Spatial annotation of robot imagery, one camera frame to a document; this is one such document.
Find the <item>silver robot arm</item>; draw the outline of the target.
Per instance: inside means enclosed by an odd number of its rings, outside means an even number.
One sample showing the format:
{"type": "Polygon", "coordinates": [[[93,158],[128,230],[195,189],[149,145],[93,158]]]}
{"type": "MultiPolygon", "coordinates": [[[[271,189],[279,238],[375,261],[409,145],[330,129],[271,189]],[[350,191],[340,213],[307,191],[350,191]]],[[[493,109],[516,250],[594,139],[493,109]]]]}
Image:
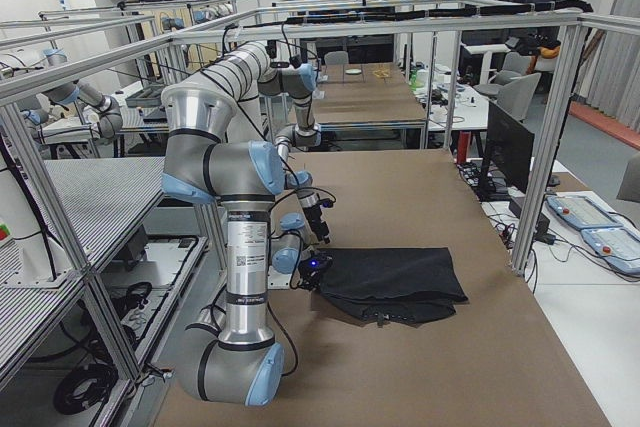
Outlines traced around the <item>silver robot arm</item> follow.
{"type": "Polygon", "coordinates": [[[238,95],[185,80],[164,89],[173,109],[162,188],[192,204],[221,203],[228,217],[226,286],[209,314],[185,329],[182,388],[204,401],[264,406],[276,395],[284,349],[268,325],[270,210],[285,188],[284,162],[267,141],[226,143],[238,95]]]}
{"type": "Polygon", "coordinates": [[[290,150],[320,142],[315,89],[311,65],[283,67],[261,42],[246,42],[165,88],[162,100],[173,109],[165,193],[193,204],[221,203],[229,218],[267,227],[276,197],[298,180],[287,169],[290,150]],[[296,122],[269,142],[257,124],[259,99],[280,94],[292,100],[296,122]]]}

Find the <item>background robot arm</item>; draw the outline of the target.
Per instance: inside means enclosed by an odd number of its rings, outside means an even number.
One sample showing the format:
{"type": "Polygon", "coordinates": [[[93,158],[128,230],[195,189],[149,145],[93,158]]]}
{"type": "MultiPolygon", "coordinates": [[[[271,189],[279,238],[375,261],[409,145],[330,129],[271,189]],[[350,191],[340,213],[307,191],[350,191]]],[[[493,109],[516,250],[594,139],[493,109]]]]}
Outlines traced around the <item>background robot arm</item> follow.
{"type": "MultiPolygon", "coordinates": [[[[1,79],[9,80],[40,70],[59,66],[68,61],[60,48],[17,48],[1,53],[1,79]]],[[[118,101],[94,88],[83,80],[62,83],[49,90],[17,102],[23,122],[33,140],[41,145],[70,142],[72,140],[115,139],[120,132],[123,119],[118,101]],[[67,126],[52,131],[45,129],[49,112],[40,99],[45,97],[53,106],[67,110],[81,108],[72,114],[67,126]]]]}

